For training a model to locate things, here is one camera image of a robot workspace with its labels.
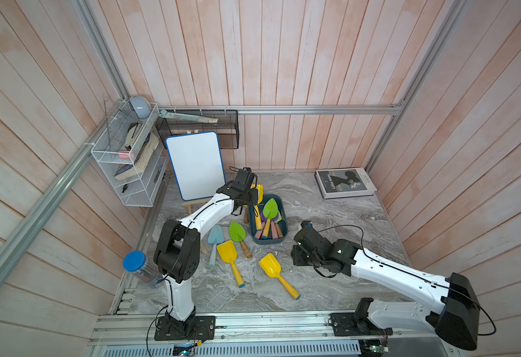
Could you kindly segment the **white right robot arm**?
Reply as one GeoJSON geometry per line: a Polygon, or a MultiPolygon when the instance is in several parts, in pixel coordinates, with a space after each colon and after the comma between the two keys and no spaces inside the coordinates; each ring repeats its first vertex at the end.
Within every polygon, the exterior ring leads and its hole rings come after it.
{"type": "Polygon", "coordinates": [[[479,318],[483,309],[470,281],[453,273],[432,275],[375,254],[364,242],[330,242],[310,221],[303,221],[294,237],[291,257],[295,266],[311,266],[380,284],[409,298],[385,302],[364,297],[352,314],[332,313],[329,322],[336,336],[388,336],[396,329],[434,333],[460,350],[478,347],[479,318]]]}

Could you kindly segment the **blue lid pen jar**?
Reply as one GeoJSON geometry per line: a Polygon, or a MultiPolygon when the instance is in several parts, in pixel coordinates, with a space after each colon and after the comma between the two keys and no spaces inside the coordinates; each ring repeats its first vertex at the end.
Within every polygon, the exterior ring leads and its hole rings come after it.
{"type": "Polygon", "coordinates": [[[162,273],[148,260],[143,251],[132,251],[123,260],[125,271],[136,276],[141,282],[157,286],[164,280],[162,273]]]}

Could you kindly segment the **green trowel with yellow handle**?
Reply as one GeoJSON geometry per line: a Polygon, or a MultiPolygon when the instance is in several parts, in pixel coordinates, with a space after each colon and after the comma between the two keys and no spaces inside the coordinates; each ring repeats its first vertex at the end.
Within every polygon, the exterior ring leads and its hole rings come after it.
{"type": "Polygon", "coordinates": [[[261,235],[261,239],[267,240],[272,239],[270,222],[278,215],[278,205],[275,199],[270,199],[263,208],[263,215],[266,218],[265,226],[261,235]]]}

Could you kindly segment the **black and white book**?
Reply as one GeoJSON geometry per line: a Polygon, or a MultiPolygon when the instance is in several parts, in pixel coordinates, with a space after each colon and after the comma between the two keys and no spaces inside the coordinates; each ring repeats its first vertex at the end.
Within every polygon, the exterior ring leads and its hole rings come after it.
{"type": "Polygon", "coordinates": [[[377,191],[362,167],[317,170],[315,178],[323,199],[373,196],[377,191]]]}

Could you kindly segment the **purple shovel with pink handle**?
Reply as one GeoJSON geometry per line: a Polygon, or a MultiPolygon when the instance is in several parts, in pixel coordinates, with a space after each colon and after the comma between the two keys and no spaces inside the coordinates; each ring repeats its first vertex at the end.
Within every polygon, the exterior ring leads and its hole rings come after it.
{"type": "Polygon", "coordinates": [[[275,224],[275,222],[273,220],[270,222],[270,230],[271,230],[272,239],[278,239],[279,238],[279,236],[278,236],[278,229],[277,229],[276,224],[275,224]]]}

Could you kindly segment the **light green shovel wooden handle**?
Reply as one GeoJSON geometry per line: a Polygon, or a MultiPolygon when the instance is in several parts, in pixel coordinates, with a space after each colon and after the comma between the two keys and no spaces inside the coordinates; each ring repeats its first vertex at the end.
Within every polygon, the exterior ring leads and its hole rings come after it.
{"type": "Polygon", "coordinates": [[[278,211],[278,215],[274,219],[274,223],[275,223],[275,227],[276,227],[276,230],[277,230],[278,238],[283,238],[284,237],[284,234],[283,234],[283,231],[282,231],[282,228],[281,228],[281,223],[282,222],[283,222],[283,215],[282,215],[281,211],[278,211]]]}

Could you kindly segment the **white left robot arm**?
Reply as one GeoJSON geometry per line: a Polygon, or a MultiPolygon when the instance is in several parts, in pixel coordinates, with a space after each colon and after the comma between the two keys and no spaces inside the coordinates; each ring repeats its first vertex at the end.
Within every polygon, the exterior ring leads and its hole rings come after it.
{"type": "Polygon", "coordinates": [[[201,236],[220,220],[244,205],[258,200],[257,175],[249,167],[238,169],[236,177],[217,189],[204,206],[181,220],[167,220],[162,226],[153,262],[170,287],[169,316],[185,322],[194,314],[191,278],[199,266],[201,236]]]}

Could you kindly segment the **blue framed whiteboard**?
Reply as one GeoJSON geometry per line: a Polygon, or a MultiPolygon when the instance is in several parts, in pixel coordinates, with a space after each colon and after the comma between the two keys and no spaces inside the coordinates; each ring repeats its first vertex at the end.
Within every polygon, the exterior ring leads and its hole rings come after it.
{"type": "Polygon", "coordinates": [[[226,184],[216,132],[171,136],[165,145],[182,200],[214,196],[226,184]]]}

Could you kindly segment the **yellow plastic scoop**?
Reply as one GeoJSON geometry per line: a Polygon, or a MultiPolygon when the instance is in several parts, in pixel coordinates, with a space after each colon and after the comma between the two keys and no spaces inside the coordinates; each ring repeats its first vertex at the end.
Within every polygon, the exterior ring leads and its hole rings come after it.
{"type": "Polygon", "coordinates": [[[299,300],[299,292],[281,276],[281,265],[272,253],[267,254],[259,261],[260,267],[270,278],[277,278],[294,300],[299,300]]]}
{"type": "Polygon", "coordinates": [[[226,242],[218,245],[217,251],[220,255],[221,260],[224,263],[228,263],[232,267],[232,271],[234,273],[235,280],[238,284],[238,287],[239,288],[245,287],[244,279],[242,278],[240,271],[238,270],[238,268],[235,264],[235,260],[238,257],[238,253],[236,251],[234,242],[231,240],[231,241],[226,241],[226,242]]]}
{"type": "Polygon", "coordinates": [[[257,190],[257,194],[258,194],[257,204],[254,206],[254,214],[255,214],[256,229],[259,230],[262,225],[262,220],[261,220],[261,213],[260,213],[258,205],[260,203],[262,203],[262,200],[263,200],[263,186],[260,184],[255,184],[253,187],[257,190]]]}

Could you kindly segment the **grey blue trowel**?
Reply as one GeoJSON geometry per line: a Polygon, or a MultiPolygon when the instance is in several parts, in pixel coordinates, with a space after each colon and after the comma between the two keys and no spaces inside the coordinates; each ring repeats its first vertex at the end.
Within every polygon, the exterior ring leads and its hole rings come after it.
{"type": "Polygon", "coordinates": [[[215,267],[216,258],[217,258],[217,247],[220,244],[223,244],[225,241],[223,229],[219,225],[215,225],[210,230],[210,233],[208,235],[208,243],[212,245],[211,249],[211,255],[209,258],[209,264],[208,266],[210,268],[215,267]]]}

